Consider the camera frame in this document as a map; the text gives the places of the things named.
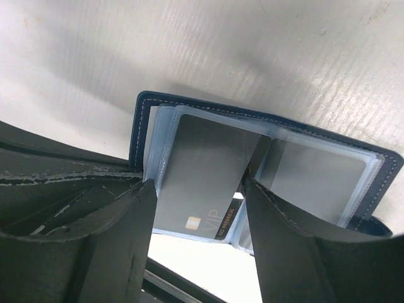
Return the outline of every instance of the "card chip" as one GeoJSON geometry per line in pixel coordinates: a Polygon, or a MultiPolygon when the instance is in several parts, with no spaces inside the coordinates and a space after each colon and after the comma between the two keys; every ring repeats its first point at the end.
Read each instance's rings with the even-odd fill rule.
{"type": "Polygon", "coordinates": [[[199,227],[199,223],[201,223],[200,218],[189,217],[187,221],[187,225],[185,225],[186,229],[197,230],[199,227]]]}

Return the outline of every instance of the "white background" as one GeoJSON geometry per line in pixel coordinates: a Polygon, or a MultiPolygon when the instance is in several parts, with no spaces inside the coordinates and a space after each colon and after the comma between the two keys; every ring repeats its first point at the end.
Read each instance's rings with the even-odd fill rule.
{"type": "MultiPolygon", "coordinates": [[[[402,0],[0,3],[0,120],[20,128],[127,158],[136,96],[157,90],[403,154],[402,0]]],[[[375,212],[396,233],[403,182],[375,212]]],[[[153,236],[150,254],[229,302],[259,300],[253,258],[229,246],[153,236]]]]}

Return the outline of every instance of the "stitching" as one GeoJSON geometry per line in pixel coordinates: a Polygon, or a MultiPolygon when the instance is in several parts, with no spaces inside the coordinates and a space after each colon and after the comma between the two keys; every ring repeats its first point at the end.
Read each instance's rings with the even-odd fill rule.
{"type": "Polygon", "coordinates": [[[384,185],[386,185],[387,180],[390,178],[390,176],[391,176],[391,174],[393,173],[393,171],[394,171],[394,169],[396,168],[396,166],[397,166],[397,161],[396,161],[395,159],[393,159],[393,166],[392,166],[392,168],[391,168],[389,174],[388,174],[387,177],[385,178],[384,182],[381,184],[381,186],[380,186],[379,190],[377,191],[377,193],[374,195],[374,197],[373,197],[371,203],[369,204],[369,206],[367,207],[367,209],[366,209],[364,215],[363,215],[362,218],[359,220],[359,223],[356,225],[356,227],[355,227],[355,230],[356,230],[356,231],[358,231],[359,225],[364,221],[366,215],[367,215],[367,214],[369,213],[369,211],[371,210],[371,208],[372,208],[374,202],[376,201],[377,197],[379,196],[380,192],[382,191],[384,185]]]}
{"type": "Polygon", "coordinates": [[[384,224],[382,224],[381,222],[379,222],[378,219],[376,219],[376,218],[371,218],[370,221],[372,221],[372,222],[375,223],[378,227],[380,227],[383,232],[391,233],[390,229],[389,229],[387,226],[385,226],[384,224]]]}
{"type": "MultiPolygon", "coordinates": [[[[136,140],[136,151],[135,151],[135,154],[134,154],[134,164],[135,164],[135,166],[137,166],[137,164],[138,164],[138,150],[139,150],[139,140],[140,140],[141,123],[142,123],[142,121],[143,121],[143,114],[144,114],[145,102],[146,102],[146,101],[157,101],[157,102],[161,102],[161,103],[175,104],[175,105],[187,105],[187,104],[184,104],[184,103],[182,103],[182,102],[174,102],[174,101],[168,101],[168,100],[157,99],[157,98],[146,98],[146,99],[143,99],[142,104],[141,104],[140,121],[139,121],[139,128],[138,128],[138,137],[137,137],[137,140],[136,140]]],[[[285,122],[282,122],[282,121],[278,121],[278,120],[275,120],[275,119],[272,119],[272,118],[259,117],[259,116],[254,116],[254,115],[245,114],[245,113],[239,113],[239,112],[231,112],[231,111],[229,111],[229,110],[216,109],[216,108],[214,108],[214,107],[203,107],[203,106],[198,106],[198,105],[187,105],[187,106],[194,107],[194,108],[197,108],[197,109],[207,109],[207,110],[212,110],[212,111],[215,110],[215,111],[217,111],[217,112],[225,112],[225,113],[232,114],[232,115],[239,115],[239,116],[244,116],[244,117],[257,118],[257,119],[259,119],[260,121],[268,121],[268,122],[272,122],[272,123],[275,123],[275,124],[282,124],[282,125],[288,126],[289,128],[292,128],[292,129],[299,129],[299,130],[301,130],[301,131],[303,131],[303,132],[305,132],[305,133],[309,133],[309,134],[314,135],[314,136],[319,136],[319,137],[326,138],[326,139],[331,140],[331,141],[334,141],[334,142],[342,143],[342,144],[344,144],[344,145],[352,146],[352,147],[355,147],[355,148],[360,148],[361,150],[367,150],[367,151],[370,151],[370,152],[374,152],[374,151],[372,151],[372,150],[370,150],[370,149],[368,149],[368,148],[363,148],[363,147],[361,147],[361,146],[356,146],[356,145],[353,145],[353,144],[351,144],[351,143],[346,143],[346,142],[344,142],[344,141],[342,141],[342,140],[336,140],[336,139],[330,138],[330,137],[328,137],[328,136],[324,136],[324,135],[322,135],[322,134],[316,134],[316,133],[313,132],[313,131],[308,131],[307,129],[299,128],[299,127],[293,126],[293,125],[291,125],[291,124],[288,124],[288,123],[285,123],[285,122]]],[[[373,197],[373,200],[371,201],[371,203],[370,203],[369,206],[367,207],[367,209],[366,209],[366,211],[365,211],[363,217],[359,220],[359,223],[356,225],[355,230],[358,230],[359,225],[363,222],[363,220],[365,219],[366,215],[370,212],[370,210],[371,210],[371,208],[373,207],[373,204],[374,204],[374,202],[376,201],[377,197],[379,196],[381,190],[383,189],[384,185],[387,183],[387,180],[390,178],[391,174],[393,173],[393,171],[395,170],[395,168],[396,168],[396,166],[397,166],[397,161],[396,161],[396,159],[394,159],[393,157],[391,157],[391,156],[389,156],[389,155],[384,155],[384,156],[385,156],[386,158],[389,158],[390,160],[393,161],[393,166],[392,166],[392,168],[391,168],[389,174],[388,174],[387,177],[385,178],[384,182],[381,184],[381,187],[379,188],[378,192],[377,192],[376,195],[373,197]]]]}

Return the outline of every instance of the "gray card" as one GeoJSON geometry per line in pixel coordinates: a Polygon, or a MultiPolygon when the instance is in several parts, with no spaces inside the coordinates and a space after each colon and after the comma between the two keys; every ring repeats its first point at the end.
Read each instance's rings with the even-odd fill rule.
{"type": "Polygon", "coordinates": [[[274,139],[259,181],[289,203],[337,224],[365,167],[362,160],[274,139]]]}
{"type": "Polygon", "coordinates": [[[261,135],[183,115],[158,195],[155,229],[215,239],[261,135]]]}

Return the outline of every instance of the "navy blue wallet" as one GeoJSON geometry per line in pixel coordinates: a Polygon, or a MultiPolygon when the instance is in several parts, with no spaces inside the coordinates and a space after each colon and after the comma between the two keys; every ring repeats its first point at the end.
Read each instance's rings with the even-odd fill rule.
{"type": "Polygon", "coordinates": [[[403,165],[385,148],[264,112],[158,92],[138,96],[129,164],[154,179],[153,231],[253,254],[241,180],[341,227],[388,237],[372,217],[403,165]]]}

